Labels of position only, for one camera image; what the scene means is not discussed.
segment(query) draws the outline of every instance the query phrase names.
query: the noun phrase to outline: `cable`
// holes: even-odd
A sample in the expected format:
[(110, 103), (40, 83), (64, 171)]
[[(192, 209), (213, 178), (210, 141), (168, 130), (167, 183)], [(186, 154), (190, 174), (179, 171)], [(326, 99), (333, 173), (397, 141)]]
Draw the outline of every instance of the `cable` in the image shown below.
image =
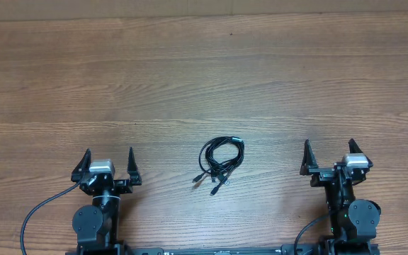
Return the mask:
[[(237, 149), (239, 149), (239, 153), (235, 158), (219, 163), (213, 158), (213, 151), (227, 143), (230, 143), (237, 147)], [(204, 169), (203, 165), (201, 164), (201, 155), (206, 147), (207, 149), (205, 151), (205, 159), (210, 166), (209, 169)], [(198, 182), (205, 174), (210, 174), (210, 176), (212, 177), (212, 182), (215, 182), (215, 177), (218, 177), (220, 183), (216, 187), (214, 187), (212, 192), (210, 192), (210, 195), (215, 195), (221, 185), (227, 182), (227, 179), (230, 177), (231, 173), (244, 161), (244, 150), (244, 141), (238, 137), (217, 137), (210, 140), (209, 142), (206, 142), (201, 149), (198, 158), (199, 167), (201, 168), (201, 170), (203, 170), (203, 173), (195, 177), (193, 179), (193, 182)]]
[(78, 187), (78, 185), (81, 183), (81, 181), (77, 182), (75, 185), (73, 185), (72, 187), (68, 188), (65, 191), (62, 191), (61, 193), (54, 195), (51, 198), (48, 198), (47, 200), (41, 202), (40, 204), (36, 205), (26, 216), (25, 221), (23, 222), (23, 226), (21, 226), (21, 232), (20, 232), (20, 248), (21, 248), (21, 253), (23, 255), (26, 255), (26, 249), (25, 249), (25, 241), (24, 241), (24, 235), (25, 235), (25, 228), (26, 228), (26, 224), (28, 224), (28, 220), (29, 218), (31, 218), (31, 216), (33, 215), (33, 213), (35, 213), (36, 210), (38, 210), (39, 208), (41, 208), (42, 206), (44, 206), (44, 204), (50, 202), (51, 200), (54, 200), (70, 191), (72, 191), (73, 189), (75, 189), (76, 187)]
[(310, 227), (312, 227), (314, 224), (321, 222), (322, 220), (327, 219), (328, 217), (330, 217), (331, 215), (333, 215), (334, 213), (336, 213), (337, 210), (334, 211), (330, 211), (329, 213), (327, 213), (326, 215), (323, 215), (321, 217), (318, 217), (316, 220), (311, 221), (308, 225), (306, 225), (305, 227), (303, 227), (302, 231), (300, 231), (300, 233), (298, 233), (297, 238), (295, 238), (295, 242), (294, 242), (294, 255), (298, 255), (297, 252), (297, 245), (298, 245), (298, 240), (300, 240), (300, 238), (302, 237), (303, 233), (305, 233), (305, 231), (307, 231)]

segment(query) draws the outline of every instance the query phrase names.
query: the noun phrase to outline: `table surface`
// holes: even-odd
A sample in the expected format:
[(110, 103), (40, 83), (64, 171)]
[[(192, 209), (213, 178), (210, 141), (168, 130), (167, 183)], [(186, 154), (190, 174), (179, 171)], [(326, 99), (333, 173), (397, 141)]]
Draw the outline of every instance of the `table surface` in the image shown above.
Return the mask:
[[(223, 135), (245, 159), (210, 197), (210, 178), (191, 180)], [(119, 233), (132, 247), (291, 243), (326, 211), (299, 175), (303, 142), (329, 166), (352, 137), (374, 163), (354, 189), (382, 207), (375, 243), (408, 254), (408, 12), (0, 23), (0, 254), (20, 254), (24, 217), (72, 185), (88, 147), (117, 176), (135, 151), (144, 182), (122, 197)], [(37, 211), (28, 253), (72, 251), (90, 202), (75, 190)]]

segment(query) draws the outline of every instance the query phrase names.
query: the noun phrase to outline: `black cable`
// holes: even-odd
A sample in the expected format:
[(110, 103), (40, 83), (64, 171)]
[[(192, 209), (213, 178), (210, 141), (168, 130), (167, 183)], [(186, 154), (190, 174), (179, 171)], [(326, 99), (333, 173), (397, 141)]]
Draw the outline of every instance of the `black cable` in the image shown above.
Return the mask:
[(21, 232), (20, 232), (20, 248), (21, 248), (21, 253), (23, 255), (26, 255), (26, 249), (25, 249), (25, 240), (24, 240), (24, 235), (25, 235), (25, 228), (26, 228), (26, 224), (28, 224), (28, 220), (29, 218), (31, 218), (31, 216), (33, 215), (33, 213), (35, 213), (36, 210), (38, 210), (39, 208), (41, 208), (42, 206), (44, 206), (44, 204), (50, 202), (51, 200), (54, 200), (70, 191), (72, 191), (74, 188), (78, 187), (78, 185), (81, 183), (81, 181), (77, 182), (75, 185), (73, 185), (72, 187), (68, 188), (65, 191), (62, 191), (61, 193), (54, 195), (51, 198), (48, 198), (47, 200), (41, 202), (40, 204), (36, 205), (26, 216), (25, 221), (23, 222), (23, 226), (21, 226)]
[(323, 215), (321, 217), (318, 217), (316, 220), (311, 221), (308, 225), (306, 225), (305, 227), (303, 227), (302, 231), (300, 231), (300, 233), (298, 233), (297, 238), (295, 238), (295, 242), (294, 242), (294, 255), (298, 255), (297, 252), (297, 245), (298, 245), (298, 240), (300, 240), (300, 238), (302, 237), (303, 233), (305, 233), (305, 231), (307, 231), (310, 227), (312, 227), (314, 224), (321, 222), (322, 220), (327, 219), (328, 217), (330, 217), (331, 215), (333, 215), (334, 213), (336, 213), (337, 210), (334, 211), (330, 211), (329, 213), (327, 213), (326, 215)]
[[(226, 160), (224, 162), (219, 163), (213, 158), (213, 151), (216, 150), (218, 147), (230, 143), (239, 149), (239, 153), (233, 159)], [(201, 154), (203, 153), (204, 149), (207, 147), (205, 151), (205, 159), (209, 164), (209, 169), (204, 169), (203, 165), (201, 164)], [(206, 142), (199, 153), (199, 167), (203, 170), (203, 173), (198, 175), (193, 179), (193, 182), (197, 182), (202, 179), (205, 174), (210, 174), (212, 177), (212, 181), (215, 182), (215, 177), (218, 177), (220, 183), (214, 187), (210, 195), (215, 195), (218, 192), (218, 189), (221, 187), (222, 184), (226, 183), (227, 179), (230, 177), (231, 173), (244, 161), (244, 150), (245, 144), (244, 141), (238, 137), (217, 137), (209, 142)]]

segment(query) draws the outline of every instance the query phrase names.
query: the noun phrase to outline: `cable bundle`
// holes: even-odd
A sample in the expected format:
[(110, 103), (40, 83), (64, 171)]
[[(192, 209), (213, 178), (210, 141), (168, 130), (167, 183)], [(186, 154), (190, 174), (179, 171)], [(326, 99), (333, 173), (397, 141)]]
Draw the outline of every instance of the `cable bundle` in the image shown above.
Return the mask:
[[(213, 151), (227, 143), (230, 143), (237, 147), (237, 149), (239, 149), (239, 153), (235, 158), (219, 163), (213, 158)], [(201, 164), (201, 155), (203, 154), (203, 151), (206, 147), (207, 149), (205, 151), (205, 159), (209, 164), (209, 169), (204, 169), (203, 165)], [(244, 141), (238, 137), (217, 137), (205, 143), (199, 153), (199, 167), (201, 168), (201, 170), (203, 170), (203, 173), (195, 177), (193, 179), (193, 182), (195, 183), (201, 180), (205, 174), (210, 174), (210, 176), (212, 177), (212, 182), (215, 182), (215, 178), (218, 178), (218, 180), (220, 180), (220, 183), (216, 187), (214, 187), (212, 192), (210, 192), (210, 195), (215, 195), (222, 184), (228, 183), (227, 179), (230, 177), (231, 173), (244, 161), (244, 150)]]

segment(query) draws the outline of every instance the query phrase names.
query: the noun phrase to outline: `black wire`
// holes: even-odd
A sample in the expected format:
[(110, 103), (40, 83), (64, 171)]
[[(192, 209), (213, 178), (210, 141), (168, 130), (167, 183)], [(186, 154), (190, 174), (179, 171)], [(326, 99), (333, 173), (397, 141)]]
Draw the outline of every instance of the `black wire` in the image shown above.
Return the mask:
[[(219, 163), (213, 158), (213, 151), (227, 143), (230, 143), (237, 147), (237, 149), (239, 149), (239, 153), (235, 158)], [(209, 164), (209, 169), (204, 169), (203, 165), (201, 164), (201, 155), (206, 147), (207, 149), (205, 150), (205, 159)], [(210, 195), (215, 195), (221, 185), (224, 184), (230, 177), (231, 173), (244, 161), (244, 150), (244, 141), (238, 137), (217, 137), (210, 140), (209, 142), (206, 142), (201, 149), (198, 158), (199, 167), (201, 168), (203, 173), (195, 177), (193, 179), (193, 182), (201, 180), (205, 174), (210, 174), (212, 176), (212, 180), (215, 180), (215, 177), (218, 177), (220, 183), (216, 187), (214, 187), (212, 192), (210, 192)]]
[(25, 235), (25, 228), (26, 228), (26, 224), (28, 224), (28, 220), (29, 218), (31, 218), (31, 216), (33, 215), (33, 213), (35, 213), (36, 210), (38, 210), (39, 208), (41, 208), (42, 206), (44, 206), (44, 204), (50, 202), (51, 200), (54, 200), (70, 191), (72, 191), (74, 188), (78, 187), (78, 185), (81, 183), (81, 181), (77, 182), (75, 185), (73, 185), (72, 187), (68, 188), (65, 191), (62, 191), (61, 193), (54, 195), (51, 198), (48, 198), (47, 200), (41, 202), (40, 204), (36, 205), (26, 216), (25, 221), (23, 222), (23, 226), (21, 226), (21, 232), (20, 232), (20, 248), (21, 248), (21, 253), (23, 255), (26, 255), (26, 249), (25, 249), (25, 240), (24, 240), (24, 235)]
[(321, 222), (322, 220), (327, 219), (328, 217), (330, 217), (331, 215), (333, 215), (334, 213), (336, 213), (337, 210), (334, 211), (330, 211), (329, 213), (327, 213), (326, 215), (323, 215), (321, 217), (318, 217), (316, 220), (311, 221), (308, 225), (306, 225), (305, 227), (303, 227), (302, 231), (300, 231), (300, 233), (298, 233), (297, 238), (295, 238), (295, 242), (294, 242), (294, 255), (298, 255), (297, 252), (297, 245), (298, 245), (298, 240), (300, 240), (300, 238), (302, 237), (303, 233), (305, 233), (305, 231), (307, 231), (310, 227), (312, 227), (313, 225), (315, 225), (318, 222)]

